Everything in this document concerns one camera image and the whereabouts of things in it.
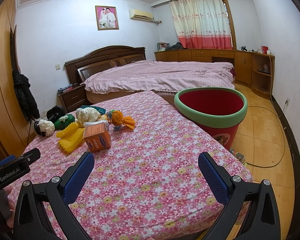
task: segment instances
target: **black jacket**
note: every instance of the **black jacket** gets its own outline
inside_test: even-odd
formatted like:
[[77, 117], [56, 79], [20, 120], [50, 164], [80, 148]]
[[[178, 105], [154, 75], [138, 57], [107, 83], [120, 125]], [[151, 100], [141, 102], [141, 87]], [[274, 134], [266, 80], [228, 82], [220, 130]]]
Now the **black jacket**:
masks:
[[20, 74], [18, 70], [13, 70], [12, 76], [14, 90], [16, 92], [23, 115], [28, 121], [30, 121], [30, 119], [35, 120], [40, 118], [37, 103], [29, 89], [29, 79], [23, 74]]

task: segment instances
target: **green rim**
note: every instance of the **green rim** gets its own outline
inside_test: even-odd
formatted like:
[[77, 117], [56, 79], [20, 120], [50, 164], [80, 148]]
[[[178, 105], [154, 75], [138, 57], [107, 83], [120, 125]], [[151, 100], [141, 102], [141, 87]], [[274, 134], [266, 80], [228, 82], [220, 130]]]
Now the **green rim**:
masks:
[[[229, 91], [238, 95], [243, 101], [243, 107], [234, 114], [229, 115], [212, 115], [204, 114], [183, 104], [179, 97], [187, 92], [197, 91], [197, 90], [223, 90]], [[202, 124], [211, 128], [228, 128], [239, 124], [246, 116], [248, 110], [248, 102], [245, 96], [237, 90], [230, 88], [220, 88], [220, 87], [205, 87], [205, 88], [190, 88], [178, 92], [174, 97], [174, 104], [176, 108], [190, 120]]]

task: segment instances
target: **wooden headboard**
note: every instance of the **wooden headboard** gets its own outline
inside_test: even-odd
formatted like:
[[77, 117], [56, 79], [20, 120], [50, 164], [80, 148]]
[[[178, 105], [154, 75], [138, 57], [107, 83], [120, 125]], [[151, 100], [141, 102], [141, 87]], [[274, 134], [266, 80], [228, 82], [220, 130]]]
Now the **wooden headboard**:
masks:
[[75, 85], [95, 73], [145, 59], [145, 48], [108, 46], [68, 61], [65, 66], [70, 83]]

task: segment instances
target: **window frame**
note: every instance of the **window frame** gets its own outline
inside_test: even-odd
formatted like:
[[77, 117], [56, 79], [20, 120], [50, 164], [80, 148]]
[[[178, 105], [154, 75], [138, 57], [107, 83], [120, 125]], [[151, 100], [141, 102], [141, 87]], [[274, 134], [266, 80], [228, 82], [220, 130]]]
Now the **window frame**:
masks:
[[237, 49], [237, 42], [235, 40], [234, 24], [233, 24], [233, 20], [232, 20], [232, 14], [231, 14], [230, 6], [229, 6], [229, 3], [228, 3], [228, 0], [222, 0], [222, 1], [226, 5], [226, 10], [227, 10], [227, 13], [228, 13], [228, 19], [229, 19], [229, 25], [230, 25], [230, 31], [231, 31], [231, 39], [232, 39], [232, 49], [236, 50]]

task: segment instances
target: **pink bedspread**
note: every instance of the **pink bedspread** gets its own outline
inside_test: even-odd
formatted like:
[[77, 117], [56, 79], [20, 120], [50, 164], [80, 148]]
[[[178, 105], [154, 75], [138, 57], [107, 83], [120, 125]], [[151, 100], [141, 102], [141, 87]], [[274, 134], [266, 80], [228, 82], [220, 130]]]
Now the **pink bedspread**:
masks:
[[234, 89], [233, 65], [228, 62], [153, 62], [115, 67], [96, 73], [84, 83], [86, 90], [98, 94], [110, 92], [179, 92], [194, 87]]
[[[98, 106], [131, 115], [136, 128], [114, 131], [110, 125], [112, 147], [94, 153], [95, 167], [70, 205], [92, 239], [171, 239], [211, 226], [223, 205], [216, 201], [198, 168], [202, 151], [208, 151], [231, 175], [253, 181], [235, 157], [153, 92]], [[24, 180], [40, 183], [60, 176], [88, 150], [84, 143], [65, 156], [55, 135], [37, 136], [26, 150], [34, 147], [40, 149], [41, 159], [31, 165], [29, 174], [13, 183], [15, 200]], [[47, 214], [57, 235], [64, 238], [50, 206]]]

